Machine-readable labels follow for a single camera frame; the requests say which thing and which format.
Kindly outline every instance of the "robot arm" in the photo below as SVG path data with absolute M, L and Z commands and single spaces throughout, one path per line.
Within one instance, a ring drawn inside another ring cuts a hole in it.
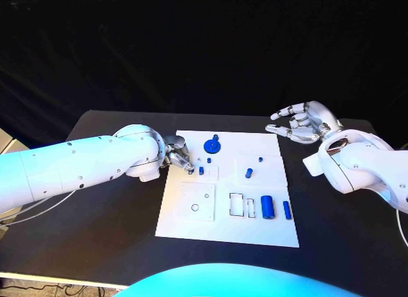
M 294 112 L 298 114 L 289 119 L 289 128 L 268 125 L 266 131 L 301 144 L 322 141 L 317 153 L 304 158 L 309 174 L 324 174 L 341 193 L 371 190 L 408 213 L 408 151 L 393 151 L 373 134 L 343 130 L 334 115 L 315 101 L 283 108 L 270 119 Z
M 123 127 L 112 136 L 0 155 L 0 213 L 123 173 L 149 181 L 158 177 L 158 168 L 171 163 L 193 169 L 183 138 L 174 136 L 165 141 L 141 125 Z

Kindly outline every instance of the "white paper sheet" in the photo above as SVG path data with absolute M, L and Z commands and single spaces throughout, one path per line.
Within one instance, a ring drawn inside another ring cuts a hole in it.
M 221 148 L 216 154 L 207 154 L 203 143 L 214 134 Z M 296 248 L 294 218 L 285 219 L 282 208 L 282 201 L 289 201 L 289 198 L 275 134 L 177 131 L 177 135 L 185 139 L 196 169 L 187 175 L 184 170 L 170 166 L 155 236 Z M 203 167 L 203 175 L 198 175 L 198 166 Z M 247 168 L 252 169 L 249 179 L 245 178 Z M 210 185 L 214 186 L 214 197 L 210 196 Z M 209 192 L 209 200 L 201 198 L 204 191 Z M 243 217 L 229 215 L 230 193 L 242 194 Z M 262 219 L 259 197 L 263 195 L 269 195 L 273 201 L 272 220 Z M 247 199 L 253 199 L 255 218 L 247 217 Z

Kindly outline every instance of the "blue object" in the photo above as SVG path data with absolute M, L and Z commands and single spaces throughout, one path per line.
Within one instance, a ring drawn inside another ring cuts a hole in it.
M 272 211 L 272 197 L 270 196 L 262 196 L 259 199 L 260 202 L 260 214 L 263 215 L 263 218 L 266 220 L 270 220 L 275 218 L 275 213 Z
M 210 140 L 204 141 L 203 150 L 207 153 L 217 153 L 221 146 L 219 145 L 219 136 L 214 134 Z
M 250 265 L 209 263 L 177 267 L 151 275 L 116 296 L 354 297 L 357 295 L 311 278 L 279 270 Z
M 291 220 L 291 212 L 289 212 L 288 201 L 283 201 L 283 202 L 282 202 L 282 205 L 283 205 L 285 218 L 286 218 L 288 220 Z
M 246 169 L 246 173 L 245 173 L 245 177 L 246 177 L 246 178 L 250 178 L 250 174 L 252 174 L 252 169 L 247 168 L 247 169 Z

